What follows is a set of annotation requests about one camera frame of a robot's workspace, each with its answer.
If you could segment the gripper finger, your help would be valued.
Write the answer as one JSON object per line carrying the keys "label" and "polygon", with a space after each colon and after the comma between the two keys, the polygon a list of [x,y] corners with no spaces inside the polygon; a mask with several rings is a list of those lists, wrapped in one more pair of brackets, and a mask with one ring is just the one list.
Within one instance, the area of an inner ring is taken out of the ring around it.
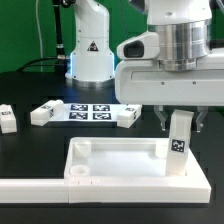
{"label": "gripper finger", "polygon": [[154,113],[156,114],[156,116],[160,120],[161,129],[163,131],[166,131],[167,130],[168,115],[164,111],[164,107],[162,105],[155,105],[154,106]]}
{"label": "gripper finger", "polygon": [[208,113],[208,107],[207,106],[198,106],[197,107],[198,115],[196,117],[196,130],[200,132],[203,128],[203,120],[205,119],[207,113]]}

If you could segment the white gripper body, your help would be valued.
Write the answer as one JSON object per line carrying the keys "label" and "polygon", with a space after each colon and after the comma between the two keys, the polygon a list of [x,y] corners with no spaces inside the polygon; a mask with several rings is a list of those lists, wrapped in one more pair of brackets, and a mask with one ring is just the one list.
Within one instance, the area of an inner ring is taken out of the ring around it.
{"label": "white gripper body", "polygon": [[189,71],[164,71],[151,60],[122,61],[115,94],[122,104],[224,106],[224,53],[211,53]]}

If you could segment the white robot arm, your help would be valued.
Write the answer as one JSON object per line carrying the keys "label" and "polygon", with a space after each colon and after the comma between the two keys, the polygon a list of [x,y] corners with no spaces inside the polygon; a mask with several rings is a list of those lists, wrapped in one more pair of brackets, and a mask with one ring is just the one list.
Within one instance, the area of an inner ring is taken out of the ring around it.
{"label": "white robot arm", "polygon": [[109,12],[95,0],[53,0],[74,8],[76,46],[66,80],[83,87],[115,84],[124,104],[196,106],[196,128],[210,106],[224,107],[224,43],[210,37],[211,0],[128,0],[147,30],[109,48]]}

